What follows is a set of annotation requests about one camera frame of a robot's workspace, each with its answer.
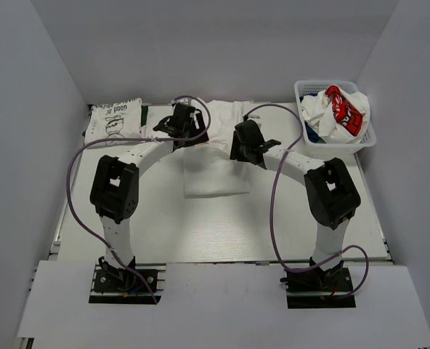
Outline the white t-shirt red print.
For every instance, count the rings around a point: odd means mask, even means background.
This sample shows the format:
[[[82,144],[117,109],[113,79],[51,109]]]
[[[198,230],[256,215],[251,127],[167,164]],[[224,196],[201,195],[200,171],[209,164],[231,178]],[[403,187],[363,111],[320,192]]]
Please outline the white t-shirt red print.
[[[367,96],[345,92],[336,84],[303,96],[301,111],[306,124],[328,144],[358,144],[370,124]]]

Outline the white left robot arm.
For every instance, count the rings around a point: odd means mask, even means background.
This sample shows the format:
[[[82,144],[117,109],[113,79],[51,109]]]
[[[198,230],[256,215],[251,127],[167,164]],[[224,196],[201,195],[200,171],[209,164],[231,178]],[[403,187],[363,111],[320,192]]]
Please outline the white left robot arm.
[[[173,114],[154,127],[166,133],[170,141],[143,142],[118,157],[99,159],[94,176],[90,202],[100,216],[105,256],[100,267],[111,272],[111,281],[121,290],[133,287],[136,281],[135,256],[131,248],[130,218],[139,201],[139,179],[163,157],[183,147],[208,141],[203,112],[191,105],[177,103]]]

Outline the navy blue t-shirt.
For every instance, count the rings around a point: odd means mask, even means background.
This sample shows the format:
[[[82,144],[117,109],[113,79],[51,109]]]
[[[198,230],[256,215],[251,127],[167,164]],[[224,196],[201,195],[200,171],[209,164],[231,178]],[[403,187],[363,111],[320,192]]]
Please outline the navy blue t-shirt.
[[[317,93],[312,93],[312,94],[306,95],[306,96],[316,97]],[[305,96],[302,96],[299,98],[300,102],[302,102],[304,97]],[[310,125],[305,121],[305,117],[304,117],[304,124],[305,124],[305,130],[307,131],[307,137],[311,143],[323,143],[324,142],[323,139],[321,137],[319,137],[319,135],[316,133],[316,131],[314,131],[313,128],[311,128]]]

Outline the white t-shirt with text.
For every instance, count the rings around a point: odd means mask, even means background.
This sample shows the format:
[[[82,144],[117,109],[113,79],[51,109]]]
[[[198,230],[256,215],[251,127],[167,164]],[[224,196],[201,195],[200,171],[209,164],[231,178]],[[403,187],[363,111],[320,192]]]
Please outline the white t-shirt with text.
[[[235,125],[243,120],[241,101],[212,100],[203,109],[203,120],[210,123],[208,142],[184,148],[183,178],[187,198],[212,198],[249,193],[248,165],[230,159]]]

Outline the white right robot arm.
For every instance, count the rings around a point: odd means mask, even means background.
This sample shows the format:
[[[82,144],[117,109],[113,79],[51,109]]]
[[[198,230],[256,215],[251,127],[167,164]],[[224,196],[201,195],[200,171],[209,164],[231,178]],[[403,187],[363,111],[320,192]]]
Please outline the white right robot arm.
[[[338,158],[328,161],[297,153],[292,146],[274,151],[277,140],[266,141],[259,125],[247,120],[235,126],[230,158],[247,162],[275,173],[269,204],[269,229],[278,262],[289,273],[310,272],[312,284],[326,290],[335,284],[334,268],[342,265],[342,254],[354,245],[344,247],[344,236],[350,220],[361,204],[360,195],[346,168]],[[303,185],[309,210],[317,222],[315,249],[307,268],[289,268],[280,256],[275,238],[274,208],[280,175]]]

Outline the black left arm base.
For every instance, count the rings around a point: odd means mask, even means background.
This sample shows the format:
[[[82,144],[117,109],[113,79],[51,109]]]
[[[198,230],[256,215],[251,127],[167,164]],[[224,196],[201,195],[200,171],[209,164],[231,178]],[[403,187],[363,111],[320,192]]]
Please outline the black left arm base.
[[[126,271],[126,279],[120,280],[96,264],[89,292],[89,303],[111,305],[158,304],[165,286],[166,265],[137,265],[136,271],[146,280],[155,299],[149,293],[145,283],[135,274],[129,274]]]

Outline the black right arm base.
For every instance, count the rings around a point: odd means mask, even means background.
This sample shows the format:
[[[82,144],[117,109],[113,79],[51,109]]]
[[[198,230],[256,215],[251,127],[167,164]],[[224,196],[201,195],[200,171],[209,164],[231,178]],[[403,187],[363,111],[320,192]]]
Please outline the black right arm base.
[[[288,309],[356,308],[352,278],[348,268],[334,273],[314,269],[306,273],[290,273],[280,279],[285,287]]]

